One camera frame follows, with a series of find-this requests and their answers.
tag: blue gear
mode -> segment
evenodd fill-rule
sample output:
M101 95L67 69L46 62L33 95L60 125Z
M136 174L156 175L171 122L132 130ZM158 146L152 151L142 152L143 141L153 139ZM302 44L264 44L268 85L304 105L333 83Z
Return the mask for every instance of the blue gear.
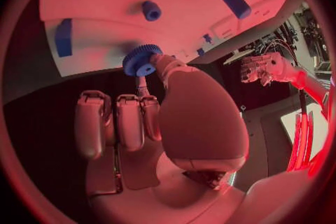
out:
M153 54L162 54L162 50L157 45L141 45L133 49L123 60L125 74L133 77L144 77L155 71L155 67L150 63Z

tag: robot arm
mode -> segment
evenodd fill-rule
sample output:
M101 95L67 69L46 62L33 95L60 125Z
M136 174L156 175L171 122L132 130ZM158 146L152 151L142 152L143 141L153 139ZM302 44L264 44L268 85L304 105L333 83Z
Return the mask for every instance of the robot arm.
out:
M263 86L271 81L290 82L299 90L305 90L327 115L328 90L306 71L292 64L280 53L267 53L262 56L245 57L241 65L241 81L253 82L260 78Z

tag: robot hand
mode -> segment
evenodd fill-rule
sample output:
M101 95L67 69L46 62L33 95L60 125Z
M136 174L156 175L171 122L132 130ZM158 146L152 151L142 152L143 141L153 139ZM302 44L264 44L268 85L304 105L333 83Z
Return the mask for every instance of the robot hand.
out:
M267 53L256 57L245 57L241 63L241 82L248 83L260 78L263 86L271 81L292 82L300 88L300 73L303 72L280 55Z

